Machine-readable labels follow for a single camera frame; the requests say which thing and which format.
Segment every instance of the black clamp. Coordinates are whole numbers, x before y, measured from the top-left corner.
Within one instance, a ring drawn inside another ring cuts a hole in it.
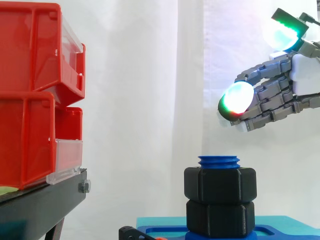
[[[144,237],[145,240],[156,240],[132,226],[124,226],[119,229],[119,240],[139,240],[140,237]]]

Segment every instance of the black hexagonal nut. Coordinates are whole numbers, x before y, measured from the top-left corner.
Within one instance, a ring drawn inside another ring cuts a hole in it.
[[[255,228],[253,202],[239,205],[212,205],[188,201],[186,226],[208,238],[244,238]]]
[[[202,204],[243,204],[257,197],[256,171],[240,167],[184,170],[184,195]]]

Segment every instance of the glowing fingertip sensor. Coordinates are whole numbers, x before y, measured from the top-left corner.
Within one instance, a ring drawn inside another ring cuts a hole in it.
[[[299,40],[298,33],[293,28],[287,27],[272,18],[264,27],[263,37],[277,51],[288,50]]]
[[[235,82],[220,99],[219,113],[228,121],[237,121],[250,106],[254,94],[255,90],[251,84],[245,81]]]

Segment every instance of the blue tray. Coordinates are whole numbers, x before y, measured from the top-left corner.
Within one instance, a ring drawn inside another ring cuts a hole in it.
[[[243,240],[320,240],[320,229],[287,216],[257,216],[255,229]],[[188,232],[185,217],[141,217],[137,229],[153,238],[168,240],[209,240]]]

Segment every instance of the yellow object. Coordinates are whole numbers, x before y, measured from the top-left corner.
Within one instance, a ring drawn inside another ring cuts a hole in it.
[[[0,186],[0,196],[7,194],[7,193],[13,193],[18,191],[19,188],[11,187],[11,186]]]

